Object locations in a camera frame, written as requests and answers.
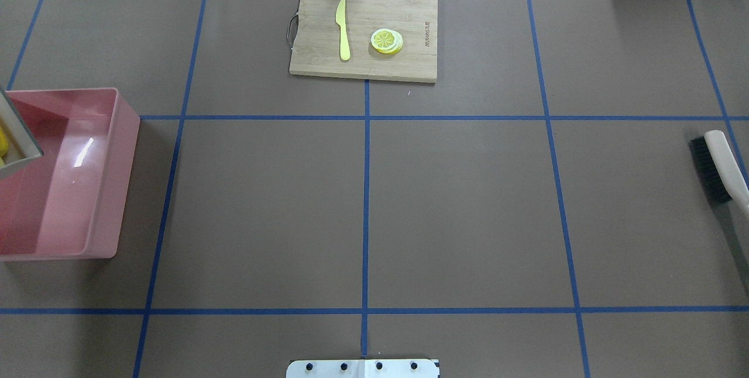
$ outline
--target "knife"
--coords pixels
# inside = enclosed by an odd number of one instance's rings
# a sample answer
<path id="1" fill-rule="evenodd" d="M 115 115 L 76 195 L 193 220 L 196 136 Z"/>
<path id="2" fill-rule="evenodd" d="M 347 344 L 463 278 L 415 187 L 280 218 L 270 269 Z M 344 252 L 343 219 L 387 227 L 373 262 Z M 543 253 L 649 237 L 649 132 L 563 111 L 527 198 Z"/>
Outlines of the knife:
<path id="1" fill-rule="evenodd" d="M 341 27 L 341 60 L 348 61 L 351 58 L 351 50 L 348 48 L 348 35 L 346 34 L 346 0 L 338 2 L 335 23 Z"/>

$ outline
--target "pink bin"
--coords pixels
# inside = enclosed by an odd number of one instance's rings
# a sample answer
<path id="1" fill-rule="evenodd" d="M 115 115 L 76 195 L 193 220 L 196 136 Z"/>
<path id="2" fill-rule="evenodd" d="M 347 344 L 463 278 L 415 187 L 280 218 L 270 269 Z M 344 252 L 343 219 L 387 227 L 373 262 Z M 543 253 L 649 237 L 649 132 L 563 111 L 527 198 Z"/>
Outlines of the pink bin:
<path id="1" fill-rule="evenodd" d="M 116 88 L 8 96 L 44 156 L 0 181 L 0 261 L 115 256 L 138 115 Z"/>

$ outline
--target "white brush handle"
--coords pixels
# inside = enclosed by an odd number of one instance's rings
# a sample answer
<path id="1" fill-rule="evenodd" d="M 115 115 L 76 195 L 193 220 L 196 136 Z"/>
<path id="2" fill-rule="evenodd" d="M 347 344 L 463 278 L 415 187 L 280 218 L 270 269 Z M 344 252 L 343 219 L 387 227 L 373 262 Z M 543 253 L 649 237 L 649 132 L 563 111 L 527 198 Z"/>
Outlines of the white brush handle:
<path id="1" fill-rule="evenodd" d="M 710 132 L 705 133 L 705 142 L 728 195 L 749 219 L 749 189 L 747 189 L 744 176 L 741 175 L 741 170 L 733 157 L 731 147 L 728 146 L 726 136 L 721 130 L 710 130 Z"/>

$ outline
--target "lemon slice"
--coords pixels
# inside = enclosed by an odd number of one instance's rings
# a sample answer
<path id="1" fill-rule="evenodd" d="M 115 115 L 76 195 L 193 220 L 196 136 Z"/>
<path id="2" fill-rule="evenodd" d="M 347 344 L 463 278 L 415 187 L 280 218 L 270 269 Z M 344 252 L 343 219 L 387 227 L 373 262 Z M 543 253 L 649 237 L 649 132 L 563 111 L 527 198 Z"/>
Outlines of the lemon slice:
<path id="1" fill-rule="evenodd" d="M 395 30 L 378 29 L 372 33 L 370 42 L 377 52 L 394 55 L 403 47 L 403 36 Z"/>

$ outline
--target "cutting board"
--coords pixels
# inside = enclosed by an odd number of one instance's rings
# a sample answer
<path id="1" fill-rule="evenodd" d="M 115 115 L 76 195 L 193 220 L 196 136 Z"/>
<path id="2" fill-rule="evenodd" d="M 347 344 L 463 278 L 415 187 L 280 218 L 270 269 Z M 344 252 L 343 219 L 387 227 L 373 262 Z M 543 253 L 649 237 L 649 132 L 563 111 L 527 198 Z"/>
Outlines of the cutting board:
<path id="1" fill-rule="evenodd" d="M 341 0 L 300 0 L 299 28 L 289 72 L 316 77 L 437 81 L 437 0 L 346 0 L 351 58 L 339 57 L 335 10 Z M 403 36 L 403 48 L 383 55 L 370 37 L 380 28 Z"/>

